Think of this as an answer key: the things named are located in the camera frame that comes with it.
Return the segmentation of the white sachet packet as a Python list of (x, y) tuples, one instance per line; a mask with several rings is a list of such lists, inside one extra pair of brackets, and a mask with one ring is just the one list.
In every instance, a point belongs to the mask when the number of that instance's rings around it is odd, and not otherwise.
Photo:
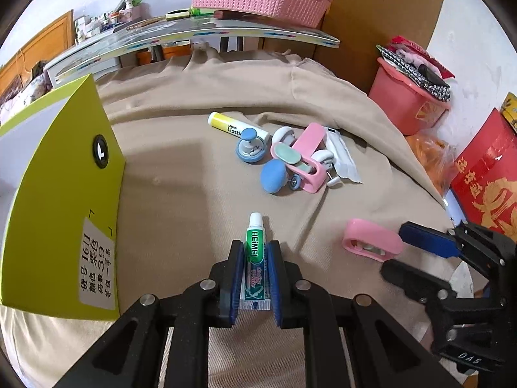
[(341, 179), (348, 179), (351, 182), (362, 184), (363, 181), (358, 173), (357, 166), (340, 132), (330, 127), (325, 127), (323, 142), (326, 149), (334, 155), (334, 168), (337, 175)]

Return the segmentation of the bed with floral quilt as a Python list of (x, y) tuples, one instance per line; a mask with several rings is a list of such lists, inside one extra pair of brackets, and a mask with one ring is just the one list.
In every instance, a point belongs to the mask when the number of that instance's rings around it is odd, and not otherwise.
[(13, 116), (20, 113), (28, 105), (45, 95), (52, 89), (46, 73), (38, 75), (25, 88), (10, 100), (1, 104), (1, 124), (5, 124)]

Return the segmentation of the white round stamp upper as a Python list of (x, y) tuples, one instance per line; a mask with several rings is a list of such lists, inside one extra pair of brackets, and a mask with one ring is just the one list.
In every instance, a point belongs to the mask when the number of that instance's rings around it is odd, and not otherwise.
[(289, 126), (283, 126), (275, 131), (272, 135), (272, 144), (283, 143), (287, 146), (292, 146), (296, 140), (294, 131)]

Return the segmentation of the red gift box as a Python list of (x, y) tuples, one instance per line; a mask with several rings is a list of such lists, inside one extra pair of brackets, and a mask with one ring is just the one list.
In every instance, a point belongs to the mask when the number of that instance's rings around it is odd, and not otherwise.
[(494, 109), (456, 159), (450, 185), (468, 221), (516, 239), (516, 134)]

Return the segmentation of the blue round stamp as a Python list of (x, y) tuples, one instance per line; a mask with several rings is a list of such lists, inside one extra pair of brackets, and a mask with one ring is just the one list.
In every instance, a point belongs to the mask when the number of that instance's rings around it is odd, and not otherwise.
[(236, 155), (245, 163), (255, 164), (266, 155), (266, 142), (254, 129), (245, 129), (238, 141)]
[(277, 194), (285, 186), (295, 191), (301, 187), (301, 177), (298, 174), (289, 174), (286, 164), (280, 159), (271, 159), (261, 170), (261, 187), (269, 194)]

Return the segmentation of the wooden bed headboard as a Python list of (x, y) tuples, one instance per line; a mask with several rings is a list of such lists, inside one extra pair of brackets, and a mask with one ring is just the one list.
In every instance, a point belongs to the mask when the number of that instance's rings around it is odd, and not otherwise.
[(58, 17), (28, 43), (23, 45), (1, 67), (1, 93), (19, 77), (23, 83), (31, 77), (32, 68), (38, 61), (50, 61), (75, 44), (74, 11)]

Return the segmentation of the yellow white lip balm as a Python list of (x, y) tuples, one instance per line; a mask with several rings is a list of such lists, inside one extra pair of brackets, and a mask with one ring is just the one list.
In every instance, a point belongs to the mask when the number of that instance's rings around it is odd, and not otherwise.
[(234, 137), (241, 137), (242, 131), (250, 128), (254, 129), (254, 131), (257, 132), (257, 135), (262, 138), (263, 141), (269, 142), (271, 139), (271, 135), (266, 130), (258, 127), (257, 125), (248, 124), (218, 112), (212, 112), (209, 114), (208, 124), (211, 127), (233, 135)]

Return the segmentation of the pink plastic bucket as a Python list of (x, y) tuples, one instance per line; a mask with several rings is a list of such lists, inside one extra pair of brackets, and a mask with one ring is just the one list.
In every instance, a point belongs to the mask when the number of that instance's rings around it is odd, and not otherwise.
[(403, 135), (433, 127), (450, 109), (449, 102), (435, 99), (381, 57), (377, 62), (379, 68), (368, 96)]

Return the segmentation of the bag of oranges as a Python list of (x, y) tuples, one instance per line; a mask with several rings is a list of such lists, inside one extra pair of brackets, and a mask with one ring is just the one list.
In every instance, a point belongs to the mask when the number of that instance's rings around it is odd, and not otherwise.
[(406, 141), (438, 193), (444, 196), (458, 173), (454, 148), (438, 137), (425, 132), (407, 136)]

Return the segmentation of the lime green cardboard box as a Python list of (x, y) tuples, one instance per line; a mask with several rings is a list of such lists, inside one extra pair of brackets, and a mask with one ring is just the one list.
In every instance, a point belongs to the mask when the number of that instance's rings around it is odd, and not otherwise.
[(115, 320), (117, 212), (125, 160), (91, 75), (1, 128), (1, 303)]

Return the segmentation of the pink nail clipper case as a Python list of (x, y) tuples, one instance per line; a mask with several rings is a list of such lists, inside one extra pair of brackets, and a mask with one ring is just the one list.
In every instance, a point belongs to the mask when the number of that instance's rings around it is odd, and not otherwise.
[(342, 247), (360, 257), (383, 263), (404, 250), (400, 236), (372, 221), (354, 218), (346, 222)]

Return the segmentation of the white round stamp lower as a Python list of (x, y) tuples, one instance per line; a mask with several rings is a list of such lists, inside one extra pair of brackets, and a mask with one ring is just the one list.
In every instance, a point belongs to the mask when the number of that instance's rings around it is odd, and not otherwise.
[(327, 149), (322, 149), (314, 152), (311, 158), (315, 162), (323, 165), (326, 170), (330, 170), (330, 168), (334, 166), (335, 155), (333, 152)]

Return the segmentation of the green white toothpaste tube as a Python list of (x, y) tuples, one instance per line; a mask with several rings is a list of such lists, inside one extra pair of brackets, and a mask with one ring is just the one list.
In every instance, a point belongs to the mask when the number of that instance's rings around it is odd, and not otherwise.
[(263, 216), (253, 212), (245, 233), (245, 264), (239, 308), (243, 310), (270, 311), (271, 296), (266, 263), (266, 231)]

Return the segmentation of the white round stamp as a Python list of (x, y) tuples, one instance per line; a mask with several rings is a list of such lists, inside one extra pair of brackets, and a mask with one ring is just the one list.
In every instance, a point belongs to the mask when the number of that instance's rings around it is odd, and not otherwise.
[(272, 144), (283, 143), (287, 146), (292, 146), (296, 140), (294, 131), (289, 126), (283, 126), (275, 131), (272, 135)]
[(333, 152), (327, 149), (322, 149), (314, 152), (311, 158), (315, 162), (323, 165), (326, 170), (330, 170), (330, 168), (334, 166), (335, 155)]

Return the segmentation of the wooden wardrobe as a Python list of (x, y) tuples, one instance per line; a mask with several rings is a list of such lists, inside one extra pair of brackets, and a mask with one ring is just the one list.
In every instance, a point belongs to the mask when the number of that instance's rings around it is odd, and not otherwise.
[(260, 39), (258, 47), (314, 59), (367, 92), (378, 70), (376, 46), (401, 35), (427, 47), (442, 5), (443, 0), (332, 0), (320, 29), (340, 40), (337, 49), (273, 38)]

